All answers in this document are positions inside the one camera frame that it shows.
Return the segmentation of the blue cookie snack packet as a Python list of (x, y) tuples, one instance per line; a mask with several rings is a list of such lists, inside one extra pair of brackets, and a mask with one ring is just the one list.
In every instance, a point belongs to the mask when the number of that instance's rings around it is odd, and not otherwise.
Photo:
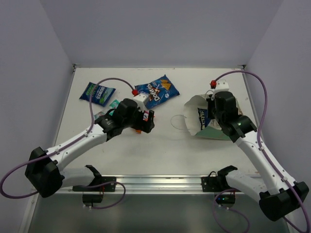
[(166, 75), (150, 83), (136, 85), (135, 89), (140, 93), (148, 95), (148, 101), (145, 103), (147, 109), (152, 109), (180, 95), (179, 91)]

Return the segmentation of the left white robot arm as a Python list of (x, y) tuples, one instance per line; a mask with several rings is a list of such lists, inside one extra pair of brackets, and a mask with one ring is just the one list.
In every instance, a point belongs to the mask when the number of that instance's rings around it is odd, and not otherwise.
[(154, 115), (153, 110), (145, 109), (143, 102), (124, 99), (116, 109), (99, 116), (89, 128), (65, 143), (47, 150), (34, 149), (25, 176), (43, 198), (70, 186), (97, 190), (103, 178), (94, 166), (78, 169), (67, 166), (93, 147), (120, 135), (126, 128), (150, 133), (155, 126)]

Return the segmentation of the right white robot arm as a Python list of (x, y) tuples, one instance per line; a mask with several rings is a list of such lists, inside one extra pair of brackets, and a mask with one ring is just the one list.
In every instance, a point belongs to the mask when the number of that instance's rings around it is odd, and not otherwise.
[(265, 216), (277, 221), (298, 209), (309, 192), (305, 182), (297, 182), (265, 148), (252, 120), (239, 114), (236, 99), (229, 91), (220, 91), (207, 99), (208, 115), (215, 119), (227, 135), (249, 158), (262, 182), (235, 166), (217, 172), (216, 184), (221, 190), (235, 188), (256, 201)]

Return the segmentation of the blue Burts crisps packet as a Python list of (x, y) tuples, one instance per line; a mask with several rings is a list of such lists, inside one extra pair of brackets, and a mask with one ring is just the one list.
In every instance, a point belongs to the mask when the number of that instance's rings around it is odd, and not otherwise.
[(95, 83), (89, 82), (79, 99), (89, 101), (92, 93), (92, 103), (105, 107), (116, 89), (102, 85), (95, 87), (95, 85)]

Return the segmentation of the green printed paper bag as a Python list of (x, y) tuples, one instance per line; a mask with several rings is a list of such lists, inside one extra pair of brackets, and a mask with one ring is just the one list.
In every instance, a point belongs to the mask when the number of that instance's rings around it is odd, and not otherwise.
[[(175, 129), (187, 131), (192, 136), (206, 139), (229, 141), (230, 138), (222, 132), (221, 127), (215, 119), (210, 119), (209, 125), (203, 130), (200, 129), (198, 108), (207, 109), (207, 98), (209, 97), (209, 95), (209, 93), (205, 93), (193, 96), (189, 101), (184, 104), (183, 114), (174, 115), (171, 118), (170, 123)], [(181, 118), (181, 120), (184, 122), (184, 126), (178, 127), (176, 124), (173, 123), (176, 117)]]

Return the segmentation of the green mint snack packet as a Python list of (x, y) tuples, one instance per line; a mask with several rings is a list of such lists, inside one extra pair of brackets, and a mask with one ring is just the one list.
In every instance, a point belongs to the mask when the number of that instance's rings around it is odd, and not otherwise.
[(114, 110), (118, 107), (119, 103), (120, 103), (120, 102), (119, 102), (118, 100), (113, 100), (113, 101), (109, 104), (108, 109), (96, 113), (96, 114), (94, 115), (94, 119), (97, 120), (99, 117), (104, 116), (105, 114), (109, 114), (110, 116), (112, 116), (113, 113), (114, 113)]

